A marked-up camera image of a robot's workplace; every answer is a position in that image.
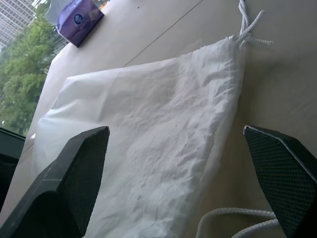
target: white plastic bag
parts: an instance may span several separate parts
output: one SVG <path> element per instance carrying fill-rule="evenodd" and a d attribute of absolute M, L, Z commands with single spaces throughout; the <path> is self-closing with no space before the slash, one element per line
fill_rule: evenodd
<path fill-rule="evenodd" d="M 34 176 L 68 139 L 108 125 L 86 237 L 180 237 L 218 169 L 241 76 L 239 45 L 226 38 L 175 59 L 68 78 L 38 123 Z"/>

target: tissue box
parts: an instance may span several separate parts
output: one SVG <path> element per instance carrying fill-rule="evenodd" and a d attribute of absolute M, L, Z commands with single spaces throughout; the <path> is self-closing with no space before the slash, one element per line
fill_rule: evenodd
<path fill-rule="evenodd" d="M 61 36 L 79 47 L 103 16 L 91 0 L 75 0 L 61 11 L 56 28 Z"/>

